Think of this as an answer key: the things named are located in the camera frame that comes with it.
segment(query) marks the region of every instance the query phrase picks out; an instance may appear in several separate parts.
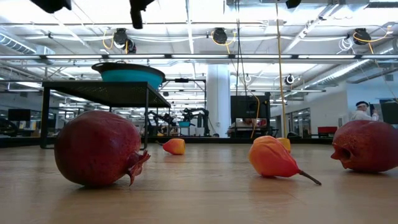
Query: blue bowl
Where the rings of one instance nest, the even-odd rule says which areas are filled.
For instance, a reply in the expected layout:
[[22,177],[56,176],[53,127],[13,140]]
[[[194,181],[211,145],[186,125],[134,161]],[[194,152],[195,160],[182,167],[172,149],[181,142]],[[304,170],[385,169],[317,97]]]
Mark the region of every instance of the blue bowl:
[[189,127],[190,122],[189,122],[189,121],[179,121],[179,122],[178,122],[178,125],[179,125],[180,127]]
[[165,74],[158,69],[127,63],[97,63],[93,70],[100,72],[104,82],[148,82],[158,89],[165,81]]

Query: black bowl rim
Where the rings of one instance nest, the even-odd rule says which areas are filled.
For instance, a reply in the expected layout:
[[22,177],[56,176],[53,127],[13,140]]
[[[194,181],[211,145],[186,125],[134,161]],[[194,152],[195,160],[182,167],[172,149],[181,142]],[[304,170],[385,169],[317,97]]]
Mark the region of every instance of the black bowl rim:
[[160,71],[156,68],[148,67],[145,65],[137,65],[137,64],[133,64],[133,63],[101,62],[101,63],[96,63],[95,65],[91,66],[91,68],[99,73],[116,70],[116,69],[100,70],[100,68],[104,68],[104,65],[118,65],[117,70],[140,70],[140,71],[150,72],[150,73],[160,76],[163,79],[162,83],[166,82],[165,73],[163,73],[162,71]]

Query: wooden table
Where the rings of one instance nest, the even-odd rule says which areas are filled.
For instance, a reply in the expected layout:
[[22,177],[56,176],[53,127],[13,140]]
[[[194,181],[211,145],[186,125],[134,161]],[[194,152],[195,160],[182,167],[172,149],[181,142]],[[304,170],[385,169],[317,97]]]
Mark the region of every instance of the wooden table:
[[151,159],[129,187],[81,188],[64,179],[53,150],[0,149],[0,223],[397,223],[398,169],[356,174],[331,146],[293,145],[296,175],[263,179],[247,144],[187,144],[185,156],[149,145]]

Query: pillar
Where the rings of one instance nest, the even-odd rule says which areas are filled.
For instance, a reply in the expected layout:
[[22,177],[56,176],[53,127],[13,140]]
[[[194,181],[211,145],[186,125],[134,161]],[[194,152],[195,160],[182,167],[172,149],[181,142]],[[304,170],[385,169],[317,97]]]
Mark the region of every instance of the pillar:
[[207,110],[209,111],[210,134],[214,132],[210,122],[221,138],[227,138],[231,124],[231,92],[229,90],[229,65],[208,65],[207,72]]

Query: ceiling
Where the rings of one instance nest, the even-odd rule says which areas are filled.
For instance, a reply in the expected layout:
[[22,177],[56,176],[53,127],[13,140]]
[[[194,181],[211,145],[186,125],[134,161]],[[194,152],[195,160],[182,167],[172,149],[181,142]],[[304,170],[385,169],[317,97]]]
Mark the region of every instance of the ceiling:
[[[135,30],[131,25],[128,0],[72,0],[72,11],[64,8],[55,14],[47,14],[28,0],[2,0],[0,32],[14,34],[30,44],[46,46],[55,54],[123,54],[124,52],[116,47],[107,49],[102,39],[106,37],[104,42],[110,46],[112,33],[116,28],[125,27],[128,29],[127,34],[137,46],[137,54],[227,54],[225,46],[216,45],[211,38],[206,38],[215,27],[223,27],[229,37],[228,41],[232,41],[229,50],[231,54],[236,54],[238,50],[238,41],[234,38],[234,32],[237,31],[236,11],[229,7],[224,10],[223,0],[188,0],[187,12],[186,2],[186,0],[155,0],[148,5],[146,12],[142,13],[144,28]],[[366,8],[365,3],[369,1],[347,1],[365,3],[338,8],[338,11],[326,16],[325,20],[318,21],[320,13],[327,7],[327,2],[303,0],[296,9],[286,9],[284,3],[279,4],[280,45],[284,54],[353,54],[354,52],[368,54],[367,45],[354,44],[352,48],[347,47],[342,50],[341,43],[347,34],[354,33],[355,28],[366,28],[373,39],[382,38],[373,43],[374,48],[392,40],[398,32],[397,8]],[[275,4],[242,6],[239,19],[243,54],[278,53],[276,18]],[[295,37],[303,31],[305,34],[292,44]],[[0,54],[18,54],[18,52],[0,45]],[[53,80],[71,77],[78,80],[96,80],[101,77],[90,68],[90,65],[97,62],[98,60],[57,60],[55,64],[62,63],[69,66],[47,66],[47,69],[53,73]],[[128,62],[150,65],[163,71],[167,78],[196,79],[206,78],[209,63],[200,60],[173,59]],[[245,73],[251,78],[249,82],[251,89],[279,88],[279,65],[276,62],[244,63]],[[37,77],[44,77],[43,64],[20,60],[10,60],[7,63],[38,74]],[[305,83],[339,64],[337,62],[334,64],[283,63],[282,76],[293,74],[296,78],[300,78],[298,82]],[[232,63],[229,63],[229,67],[231,83],[234,83],[236,71]],[[167,88],[182,89],[197,88],[197,86],[194,83],[184,85],[170,83]],[[184,97],[201,94],[185,93]],[[170,93],[170,98],[174,96],[180,97],[180,94]]]

